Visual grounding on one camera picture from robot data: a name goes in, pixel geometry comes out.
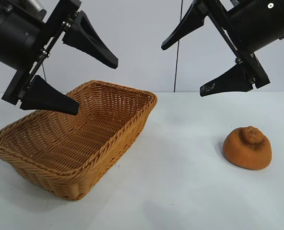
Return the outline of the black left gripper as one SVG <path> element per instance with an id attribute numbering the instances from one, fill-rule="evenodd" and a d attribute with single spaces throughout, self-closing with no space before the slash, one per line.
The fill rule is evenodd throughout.
<path id="1" fill-rule="evenodd" d="M 38 0 L 0 0 L 0 62 L 16 70 L 2 99 L 22 110 L 46 110 L 77 115 L 79 103 L 50 86 L 32 70 L 48 56 L 45 45 L 57 40 L 64 25 L 80 8 L 79 0 L 60 0 L 46 22 L 47 11 Z M 63 43 L 116 69 L 118 58 L 104 44 L 84 11 L 79 11 Z"/>

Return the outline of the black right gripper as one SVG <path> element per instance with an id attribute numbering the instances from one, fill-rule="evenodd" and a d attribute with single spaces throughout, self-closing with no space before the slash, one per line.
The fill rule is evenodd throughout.
<path id="1" fill-rule="evenodd" d="M 167 50 L 189 33 L 204 26 L 208 16 L 229 47 L 236 64 L 200 87 L 200 96 L 223 92 L 249 92 L 270 79 L 255 52 L 284 37 L 284 0 L 240 0 L 226 10 L 219 0 L 194 0 L 171 35 L 162 43 Z"/>

